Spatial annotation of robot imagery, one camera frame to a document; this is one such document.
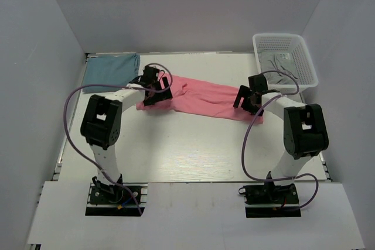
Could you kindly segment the pink t shirt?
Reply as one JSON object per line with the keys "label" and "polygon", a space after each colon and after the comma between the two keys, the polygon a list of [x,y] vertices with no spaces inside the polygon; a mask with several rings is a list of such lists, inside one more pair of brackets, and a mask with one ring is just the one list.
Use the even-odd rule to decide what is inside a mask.
{"label": "pink t shirt", "polygon": [[196,80],[187,77],[166,75],[172,79],[172,99],[145,106],[136,104],[139,111],[176,111],[187,114],[202,115],[212,118],[223,118],[241,122],[255,121],[263,123],[263,117],[255,117],[242,108],[234,108],[238,88]]}

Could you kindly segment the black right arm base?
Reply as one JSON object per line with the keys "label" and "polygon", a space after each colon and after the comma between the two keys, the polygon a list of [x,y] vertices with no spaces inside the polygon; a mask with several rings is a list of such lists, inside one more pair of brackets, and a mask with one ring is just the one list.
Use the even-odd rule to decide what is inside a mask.
{"label": "black right arm base", "polygon": [[239,188],[238,193],[244,197],[247,218],[301,217],[298,193],[294,184],[252,184]]}

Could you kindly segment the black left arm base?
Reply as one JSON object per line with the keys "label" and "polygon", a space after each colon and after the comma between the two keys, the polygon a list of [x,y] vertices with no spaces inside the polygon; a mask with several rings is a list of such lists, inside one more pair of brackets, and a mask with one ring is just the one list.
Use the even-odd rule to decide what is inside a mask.
{"label": "black left arm base", "polygon": [[126,189],[106,185],[92,178],[86,203],[86,216],[140,217],[145,210],[148,194],[146,183],[126,183]]}

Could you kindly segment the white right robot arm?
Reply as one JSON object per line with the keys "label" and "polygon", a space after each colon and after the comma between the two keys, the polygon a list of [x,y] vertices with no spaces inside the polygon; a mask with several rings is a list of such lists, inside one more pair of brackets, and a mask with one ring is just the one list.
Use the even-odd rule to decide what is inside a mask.
{"label": "white right robot arm", "polygon": [[[273,202],[279,202],[286,195],[284,186],[288,186],[304,176],[315,177],[312,174],[299,175],[301,169],[313,157],[329,146],[323,111],[318,104],[296,102],[277,90],[270,90],[264,74],[248,78],[249,86],[241,86],[233,107],[239,105],[254,115],[244,136],[241,148],[241,166],[244,174],[251,180],[271,183],[264,188],[265,197]],[[249,174],[245,166],[247,138],[256,119],[268,111],[283,121],[284,152],[276,166],[268,172],[264,179]]]}

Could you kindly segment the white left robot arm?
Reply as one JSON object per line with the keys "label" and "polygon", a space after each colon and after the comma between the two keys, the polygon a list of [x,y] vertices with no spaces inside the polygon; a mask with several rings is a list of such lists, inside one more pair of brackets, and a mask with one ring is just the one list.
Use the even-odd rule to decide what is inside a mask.
{"label": "white left robot arm", "polygon": [[149,106],[172,99],[172,83],[169,71],[161,74],[160,69],[149,64],[142,75],[124,88],[107,96],[94,94],[89,98],[80,133],[90,145],[98,165],[93,183],[104,190],[103,194],[110,202],[119,202],[124,195],[115,154],[122,113],[138,103]]}

